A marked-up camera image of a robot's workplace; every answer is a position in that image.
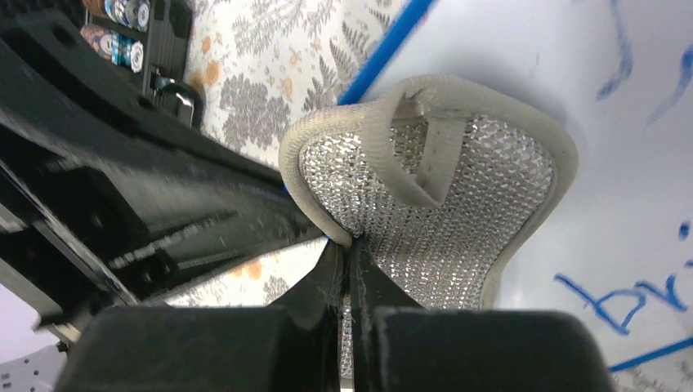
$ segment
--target blue marker line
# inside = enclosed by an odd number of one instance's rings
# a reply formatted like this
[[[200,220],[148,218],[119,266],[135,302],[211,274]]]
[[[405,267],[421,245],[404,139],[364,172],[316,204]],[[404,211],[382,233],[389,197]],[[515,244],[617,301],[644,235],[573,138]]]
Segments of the blue marker line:
[[[691,233],[691,223],[688,220],[681,222],[681,225],[678,226],[678,239],[679,239],[679,241],[684,241],[686,238],[688,238],[688,235],[690,233]]]
[[[375,52],[366,60],[364,68],[356,75],[351,86],[339,99],[337,105],[353,105],[363,98],[375,79],[385,68],[393,55],[400,48],[409,33],[426,15],[429,6],[435,0],[411,0],[402,11],[390,31],[385,34]]]
[[[671,274],[667,278],[666,292],[662,292],[655,287],[654,284],[645,280],[635,282],[633,287],[647,290],[652,296],[662,300],[664,303],[671,306],[675,310],[678,310],[679,312],[685,312],[688,310],[688,305],[684,304],[676,294],[676,274]]]
[[[598,318],[600,318],[605,323],[609,324],[609,326],[612,327],[614,331],[623,336],[627,336],[630,333],[630,331],[628,330],[628,324],[630,324],[631,320],[633,319],[633,316],[635,316],[638,310],[645,307],[645,304],[647,303],[645,294],[634,289],[614,290],[612,292],[609,292],[602,298],[592,298],[592,296],[585,290],[583,290],[580,286],[578,286],[577,283],[573,282],[572,280],[570,280],[570,278],[563,274],[554,275],[553,280],[561,282],[565,284],[568,288],[572,289],[573,292],[575,292],[575,294],[582,297],[582,299],[592,307],[594,314]],[[616,296],[630,296],[637,299],[637,305],[635,305],[635,307],[633,307],[631,311],[628,312],[628,314],[626,314],[626,317],[621,322],[621,324],[617,323],[616,320],[614,320],[611,317],[611,315],[608,312],[606,312],[606,310],[602,307],[602,304]]]
[[[616,23],[616,35],[618,36],[619,56],[621,57],[621,61],[619,62],[619,68],[616,70],[616,73],[604,83],[604,86],[602,86],[597,93],[597,100],[608,98],[614,91],[621,87],[621,84],[630,78],[630,74],[633,72],[633,46],[626,34],[626,23],[621,14],[619,0],[609,0],[609,6],[611,8],[611,15],[614,17],[614,22]]]
[[[655,109],[650,117],[647,118],[647,125],[650,126],[662,118],[678,101],[683,97],[688,85],[691,84],[693,78],[693,45],[690,45],[681,56],[681,75],[678,77],[678,83],[673,92],[662,101],[657,109]]]
[[[618,363],[612,367],[609,367],[609,371],[620,372],[622,370],[634,368],[638,365],[644,364],[645,362],[650,362],[650,361],[655,360],[657,358],[661,358],[661,357],[664,357],[666,355],[673,354],[677,351],[687,349],[688,347],[691,347],[691,346],[693,346],[693,337],[689,337],[689,338],[684,339],[682,341],[678,341],[672,345],[666,345],[666,346],[661,347],[657,350],[654,350],[654,351],[651,351],[649,353],[645,353],[643,355],[640,355],[639,357],[629,359],[628,361]]]

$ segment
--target blue marker writing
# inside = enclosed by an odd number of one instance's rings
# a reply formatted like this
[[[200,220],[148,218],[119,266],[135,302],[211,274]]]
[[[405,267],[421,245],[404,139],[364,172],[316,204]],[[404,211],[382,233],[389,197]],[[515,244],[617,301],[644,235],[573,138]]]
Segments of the blue marker writing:
[[[685,220],[681,222],[681,225],[678,226],[678,239],[680,241],[685,240],[688,238],[688,234],[691,233],[691,223],[688,220]]]
[[[693,79],[693,45],[690,45],[681,56],[681,73],[678,77],[678,83],[673,89],[673,92],[666,97],[659,106],[655,109],[650,117],[647,118],[647,125],[650,126],[657,120],[662,118],[672,107],[676,106],[678,101],[683,97],[688,85]]]
[[[597,100],[608,98],[614,91],[621,87],[621,84],[628,80],[630,74],[633,73],[633,45],[631,45],[630,39],[628,39],[628,35],[626,34],[626,23],[621,14],[619,1],[609,0],[609,6],[611,8],[611,15],[614,17],[614,22],[616,24],[616,35],[618,37],[619,56],[621,60],[616,72],[604,83],[604,86],[599,89]]]
[[[647,303],[645,294],[635,289],[614,290],[601,298],[594,298],[589,293],[587,293],[587,291],[582,289],[575,282],[570,280],[570,278],[563,274],[556,274],[553,277],[553,279],[565,284],[569,289],[574,291],[575,294],[582,297],[588,303],[588,305],[592,307],[597,317],[609,324],[609,326],[620,335],[627,336],[630,333],[630,331],[628,330],[628,325],[633,319],[633,316]],[[623,296],[635,298],[637,300],[637,304],[631,309],[630,312],[628,312],[628,314],[626,314],[626,317],[619,323],[616,319],[614,319],[613,316],[609,314],[609,312],[606,311],[606,309],[602,307],[602,305],[612,298]]]
[[[681,302],[681,300],[678,298],[676,290],[674,289],[674,284],[676,284],[676,274],[671,274],[667,278],[667,282],[665,284],[666,292],[660,291],[657,287],[655,287],[654,284],[645,280],[636,282],[634,287],[642,288],[643,290],[648,291],[652,296],[662,300],[665,304],[671,306],[679,312],[685,312],[688,310],[688,306]]]

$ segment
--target blue handwriting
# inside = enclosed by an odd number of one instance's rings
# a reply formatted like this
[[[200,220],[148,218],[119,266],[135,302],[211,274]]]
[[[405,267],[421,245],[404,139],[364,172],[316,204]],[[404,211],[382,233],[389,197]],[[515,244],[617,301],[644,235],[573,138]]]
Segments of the blue handwriting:
[[[614,17],[616,24],[616,36],[619,44],[619,67],[616,72],[611,75],[611,78],[604,83],[597,93],[597,100],[608,98],[614,91],[618,90],[633,73],[633,45],[626,33],[626,22],[621,13],[619,0],[609,0],[611,15]]]
[[[678,83],[673,89],[673,92],[667,96],[652,114],[647,118],[647,125],[654,124],[662,118],[672,107],[676,106],[678,101],[683,97],[688,85],[693,79],[693,45],[690,45],[681,56],[681,73],[678,77]]]
[[[678,237],[680,240],[688,238],[690,227],[691,223],[689,221],[681,223],[678,228]],[[693,269],[693,259],[688,260],[684,264],[684,268]],[[676,274],[670,274],[667,277],[667,280],[664,282],[664,289],[657,287],[652,282],[640,280],[633,284],[633,288],[613,290],[600,297],[590,294],[587,289],[581,287],[564,274],[554,275],[553,280],[564,284],[568,289],[582,298],[587,302],[587,305],[592,307],[594,314],[598,318],[609,325],[616,333],[623,336],[627,336],[630,333],[628,325],[633,320],[633,316],[635,316],[638,311],[645,308],[649,297],[654,297],[656,300],[663,302],[666,306],[677,312],[683,313],[688,311],[688,305],[679,298],[676,292]],[[617,319],[605,308],[606,302],[615,298],[632,298],[635,300],[635,306],[631,308],[623,319]]]

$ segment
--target gray fabric trim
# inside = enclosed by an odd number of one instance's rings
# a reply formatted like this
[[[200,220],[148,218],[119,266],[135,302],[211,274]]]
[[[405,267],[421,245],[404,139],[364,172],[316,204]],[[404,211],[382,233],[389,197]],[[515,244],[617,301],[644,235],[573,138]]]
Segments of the gray fabric trim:
[[[367,108],[366,105],[336,106],[309,114],[288,130],[279,147],[279,171],[289,194],[323,233],[344,247],[351,246],[351,235],[315,200],[301,175],[299,158],[301,148],[314,137],[330,132],[359,132]]]
[[[459,82],[451,77],[411,78],[370,104],[361,146],[378,179],[403,203],[433,208],[445,201],[468,117],[458,104],[464,93]],[[395,160],[390,142],[392,120],[402,117],[423,117],[428,122],[423,159],[415,177]]]

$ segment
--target gray leaf pattern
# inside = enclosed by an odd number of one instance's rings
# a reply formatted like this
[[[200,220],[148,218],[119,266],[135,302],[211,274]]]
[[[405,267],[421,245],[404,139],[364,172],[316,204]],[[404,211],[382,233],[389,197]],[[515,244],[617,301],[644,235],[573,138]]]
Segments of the gray leaf pattern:
[[[212,0],[186,0],[188,6],[190,6],[190,9],[194,12],[195,17],[206,14],[212,6],[211,1]]]
[[[322,109],[334,105],[338,94],[341,93],[341,83],[337,81],[337,75],[325,64],[324,58],[320,57],[320,76],[323,81],[313,78],[313,88],[308,89],[306,100],[303,102],[303,110]]]
[[[172,299],[172,305],[195,307],[209,305],[210,301],[222,303],[222,294],[224,288],[225,286],[221,284],[219,277],[215,277],[197,287],[192,288],[184,296],[175,297]]]
[[[681,361],[677,363],[677,366],[678,370],[681,372],[681,381],[693,384],[693,370],[688,366],[688,361]]]
[[[275,276],[270,276],[270,278],[265,282],[265,303],[269,304],[282,296],[288,289],[288,284],[283,278],[278,278]]]
[[[366,46],[370,43],[370,36],[359,29],[350,28],[346,22],[342,22],[342,32],[356,60],[359,64],[363,64],[370,54],[366,51]]]
[[[348,85],[355,77],[362,63],[354,61],[353,57],[341,49],[333,40],[329,42],[329,51],[332,53],[334,64],[337,66],[339,82]]]
[[[626,378],[631,381],[628,382],[630,386],[623,385]],[[646,376],[640,367],[621,372],[614,377],[614,383],[619,392],[681,392],[678,388],[672,388],[656,378]]]
[[[267,87],[251,83],[242,73],[224,81],[219,107],[229,112],[225,142],[235,150],[252,142],[267,149],[281,140],[289,125],[289,107],[281,98],[268,98]]]
[[[310,38],[317,39],[320,36],[323,27],[335,11],[337,2],[339,0],[324,0],[318,4],[317,10],[306,13],[306,19],[303,21],[303,30],[308,33]]]
[[[252,20],[239,16],[231,25],[238,55],[260,55],[277,34],[298,26],[305,7],[306,0],[254,0]]]
[[[380,12],[372,7],[369,7],[369,14],[372,15],[375,18],[375,20],[378,21],[383,31],[387,30],[390,27],[390,24],[392,23],[392,18],[388,14]]]

